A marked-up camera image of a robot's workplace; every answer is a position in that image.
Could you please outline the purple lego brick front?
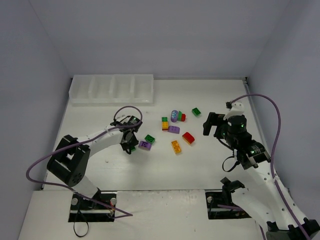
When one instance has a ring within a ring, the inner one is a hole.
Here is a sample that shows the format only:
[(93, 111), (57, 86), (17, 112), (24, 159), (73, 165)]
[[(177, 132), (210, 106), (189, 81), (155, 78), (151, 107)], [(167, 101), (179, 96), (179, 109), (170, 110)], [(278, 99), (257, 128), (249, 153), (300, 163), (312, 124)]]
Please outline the purple lego brick front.
[(146, 151), (149, 151), (151, 149), (151, 147), (152, 147), (152, 144), (147, 141), (140, 141), (139, 145), (138, 145), (139, 149), (143, 149)]

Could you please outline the orange lego brick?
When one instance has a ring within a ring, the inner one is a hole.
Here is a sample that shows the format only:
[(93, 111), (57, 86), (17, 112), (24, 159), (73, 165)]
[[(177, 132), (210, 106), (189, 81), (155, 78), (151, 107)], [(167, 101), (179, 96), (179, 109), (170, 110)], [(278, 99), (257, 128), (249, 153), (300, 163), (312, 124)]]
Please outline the orange lego brick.
[(182, 152), (182, 149), (180, 147), (180, 144), (177, 140), (174, 140), (171, 142), (171, 146), (172, 146), (172, 149), (174, 151), (174, 153), (177, 155), (177, 154), (180, 154)]

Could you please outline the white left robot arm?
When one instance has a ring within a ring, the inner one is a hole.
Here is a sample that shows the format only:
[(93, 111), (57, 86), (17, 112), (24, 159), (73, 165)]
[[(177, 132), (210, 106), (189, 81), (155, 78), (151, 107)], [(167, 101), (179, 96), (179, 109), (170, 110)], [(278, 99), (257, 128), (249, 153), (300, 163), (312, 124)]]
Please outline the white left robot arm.
[(104, 130), (83, 138), (66, 135), (59, 142), (57, 150), (91, 139), (93, 141), (52, 155), (46, 168), (76, 192), (100, 201), (101, 190), (86, 177), (86, 169), (90, 157), (114, 145), (120, 145), (122, 150), (130, 155), (139, 144), (135, 133), (138, 132), (141, 125), (142, 122), (139, 118), (129, 115), (122, 117), (120, 120), (115, 119)]

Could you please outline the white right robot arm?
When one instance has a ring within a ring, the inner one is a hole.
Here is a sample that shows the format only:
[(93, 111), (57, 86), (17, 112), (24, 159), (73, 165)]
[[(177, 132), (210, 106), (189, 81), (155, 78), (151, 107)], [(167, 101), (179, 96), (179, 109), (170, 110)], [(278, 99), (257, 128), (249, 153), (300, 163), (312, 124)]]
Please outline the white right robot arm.
[(223, 208), (241, 210), (253, 218), (265, 240), (311, 240), (320, 231), (315, 219), (309, 219), (295, 204), (272, 166), (265, 147), (247, 131), (244, 115), (226, 118), (210, 112), (203, 124), (203, 135), (215, 127), (214, 137), (232, 151), (235, 166), (241, 166), (247, 178), (222, 183)]

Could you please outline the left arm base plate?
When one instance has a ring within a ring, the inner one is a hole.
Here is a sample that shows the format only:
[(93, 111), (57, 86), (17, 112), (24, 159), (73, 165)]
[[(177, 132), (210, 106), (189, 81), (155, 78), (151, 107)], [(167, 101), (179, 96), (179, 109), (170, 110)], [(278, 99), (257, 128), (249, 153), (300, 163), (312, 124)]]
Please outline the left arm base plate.
[(104, 205), (89, 201), (77, 194), (72, 195), (69, 223), (108, 223), (114, 222), (115, 211)]

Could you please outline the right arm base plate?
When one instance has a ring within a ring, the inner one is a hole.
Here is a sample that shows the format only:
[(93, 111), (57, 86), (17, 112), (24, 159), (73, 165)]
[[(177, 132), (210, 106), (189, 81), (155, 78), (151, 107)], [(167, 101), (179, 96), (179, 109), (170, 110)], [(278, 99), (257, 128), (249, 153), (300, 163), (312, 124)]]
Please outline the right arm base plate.
[(209, 220), (240, 220), (251, 218), (245, 211), (235, 209), (236, 205), (227, 203), (222, 190), (206, 190), (205, 200)]

